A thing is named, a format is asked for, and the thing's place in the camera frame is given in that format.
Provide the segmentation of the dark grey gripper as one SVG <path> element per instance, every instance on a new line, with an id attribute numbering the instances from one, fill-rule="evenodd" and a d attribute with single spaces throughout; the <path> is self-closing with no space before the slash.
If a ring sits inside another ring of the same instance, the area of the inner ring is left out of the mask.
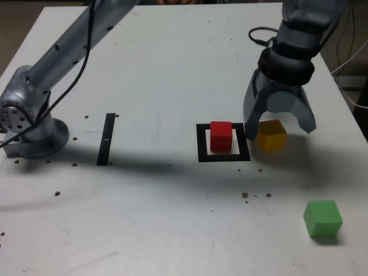
<path id="1" fill-rule="evenodd" d="M 246 138 L 254 140 L 264 112 L 290 113 L 306 133 L 316 129 L 316 121 L 304 89 L 276 82 L 255 70 L 243 102 L 243 121 Z"/>

